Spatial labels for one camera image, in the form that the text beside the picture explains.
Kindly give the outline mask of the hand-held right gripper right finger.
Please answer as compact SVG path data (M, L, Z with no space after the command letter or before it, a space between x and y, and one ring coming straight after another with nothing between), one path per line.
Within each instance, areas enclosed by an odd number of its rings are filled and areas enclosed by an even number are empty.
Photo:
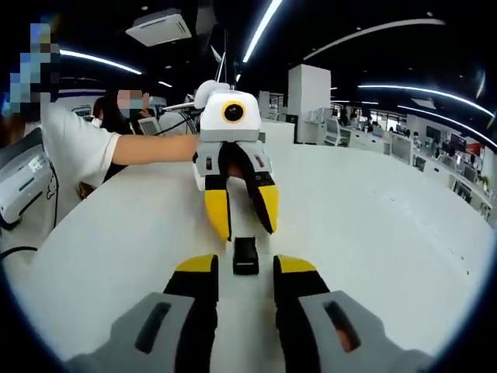
M381 319L344 291L332 291L314 265L273 257L276 328L288 372L427 372L433 357L390 340Z

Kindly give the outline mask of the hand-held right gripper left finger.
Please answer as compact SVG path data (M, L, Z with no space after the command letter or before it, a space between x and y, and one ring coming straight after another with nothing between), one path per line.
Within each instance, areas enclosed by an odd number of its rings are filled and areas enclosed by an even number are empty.
M208 372L217 328L218 257L177 266L165 289L118 318L94 352L73 357L69 372Z

